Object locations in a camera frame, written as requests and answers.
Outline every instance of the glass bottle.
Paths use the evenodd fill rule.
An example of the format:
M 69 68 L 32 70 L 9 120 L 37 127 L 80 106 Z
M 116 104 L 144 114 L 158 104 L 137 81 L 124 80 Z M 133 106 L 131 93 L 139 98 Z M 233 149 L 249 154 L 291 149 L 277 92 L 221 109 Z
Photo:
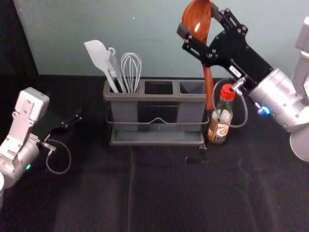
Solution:
M 209 125 L 207 138 L 214 144 L 221 145 L 225 142 L 230 127 L 229 125 L 233 118 L 232 107 L 236 93 L 230 90 L 231 87 L 231 84 L 226 84 L 222 87 L 220 100 L 217 105 L 217 111 L 223 119 L 223 122 L 220 121 L 215 111 L 213 111 L 211 115 L 211 123 Z

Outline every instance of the whisk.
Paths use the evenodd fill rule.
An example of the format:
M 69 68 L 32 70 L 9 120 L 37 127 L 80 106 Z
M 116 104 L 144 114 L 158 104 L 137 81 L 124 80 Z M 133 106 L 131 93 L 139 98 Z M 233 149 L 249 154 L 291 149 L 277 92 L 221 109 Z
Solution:
M 121 57 L 121 72 L 128 93 L 136 93 L 141 75 L 141 58 L 136 53 L 125 53 Z

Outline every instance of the red bottle cap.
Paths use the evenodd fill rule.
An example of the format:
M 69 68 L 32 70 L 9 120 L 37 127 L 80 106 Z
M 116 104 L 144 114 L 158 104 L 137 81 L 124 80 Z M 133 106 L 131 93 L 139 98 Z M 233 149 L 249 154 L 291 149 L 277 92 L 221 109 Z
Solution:
M 225 84 L 221 89 L 221 98 L 226 101 L 232 101 L 235 98 L 236 92 L 231 91 L 230 88 L 233 87 L 231 84 Z

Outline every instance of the black tablecloth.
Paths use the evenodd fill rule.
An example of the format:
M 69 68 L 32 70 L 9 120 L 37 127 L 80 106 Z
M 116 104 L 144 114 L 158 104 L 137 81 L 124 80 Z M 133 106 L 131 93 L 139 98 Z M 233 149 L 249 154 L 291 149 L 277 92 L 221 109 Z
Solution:
M 210 147 L 208 162 L 186 165 L 186 157 L 201 156 L 197 147 L 110 147 L 103 82 L 40 77 L 35 87 L 50 95 L 51 110 L 69 118 L 87 106 L 84 120 L 57 137 L 72 153 L 67 174 L 48 172 L 42 152 L 5 191 L 1 232 L 309 231 L 309 165 L 270 118 L 249 105 L 244 128 Z M 234 106 L 241 122 L 241 105 Z

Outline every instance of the wooden spoon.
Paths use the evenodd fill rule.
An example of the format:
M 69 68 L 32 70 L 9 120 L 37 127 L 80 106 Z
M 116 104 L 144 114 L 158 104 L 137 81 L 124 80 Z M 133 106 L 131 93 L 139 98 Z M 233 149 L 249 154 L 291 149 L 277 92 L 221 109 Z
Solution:
M 209 28 L 211 25 L 211 3 L 210 0 L 193 0 L 183 13 L 182 24 L 190 33 L 202 43 L 206 44 Z M 203 66 L 205 88 L 206 88 L 206 108 L 213 110 L 211 94 L 213 91 L 213 79 L 211 69 Z

